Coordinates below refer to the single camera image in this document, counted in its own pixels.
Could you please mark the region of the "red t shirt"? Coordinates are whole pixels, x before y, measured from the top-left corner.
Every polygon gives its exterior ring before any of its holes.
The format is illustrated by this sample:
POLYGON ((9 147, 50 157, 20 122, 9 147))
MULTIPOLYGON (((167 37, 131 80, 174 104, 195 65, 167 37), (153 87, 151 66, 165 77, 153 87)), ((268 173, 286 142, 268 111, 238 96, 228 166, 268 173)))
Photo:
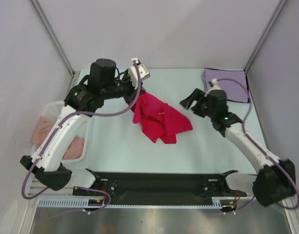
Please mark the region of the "red t shirt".
POLYGON ((132 112, 132 122, 140 124, 142 132, 153 143, 161 139, 165 144, 175 144, 177 134, 193 130, 186 116, 150 93, 138 97, 132 112))

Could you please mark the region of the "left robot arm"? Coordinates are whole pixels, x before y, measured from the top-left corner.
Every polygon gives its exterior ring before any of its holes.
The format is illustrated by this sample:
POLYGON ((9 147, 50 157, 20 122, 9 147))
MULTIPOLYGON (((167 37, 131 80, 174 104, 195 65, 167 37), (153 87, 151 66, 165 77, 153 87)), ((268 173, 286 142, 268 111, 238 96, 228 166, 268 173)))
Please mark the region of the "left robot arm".
POLYGON ((92 117, 114 117, 129 111, 143 91, 142 82, 150 77, 146 65, 138 58, 132 66, 119 73, 111 59, 93 62, 89 74, 70 89, 60 115, 41 146, 31 155, 23 156, 21 165, 47 189, 58 191, 65 186, 83 187, 95 195, 101 189, 98 177, 89 169, 68 169, 63 156, 78 131, 92 117), (99 114, 106 100, 123 98, 128 107, 116 114, 99 114))

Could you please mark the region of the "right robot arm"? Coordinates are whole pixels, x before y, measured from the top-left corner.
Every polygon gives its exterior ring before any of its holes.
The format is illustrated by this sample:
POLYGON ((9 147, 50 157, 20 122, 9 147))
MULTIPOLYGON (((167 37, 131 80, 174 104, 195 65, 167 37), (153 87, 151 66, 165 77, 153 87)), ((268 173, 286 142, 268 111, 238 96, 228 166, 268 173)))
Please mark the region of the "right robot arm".
POLYGON ((195 89, 180 105, 197 116, 209 117, 213 128, 249 160, 257 173, 250 191, 260 205, 268 207, 296 196, 297 204, 289 209, 299 207, 299 190, 293 162, 289 159, 282 160, 254 141, 245 130, 244 120, 229 111, 224 90, 212 89, 205 93, 195 89))

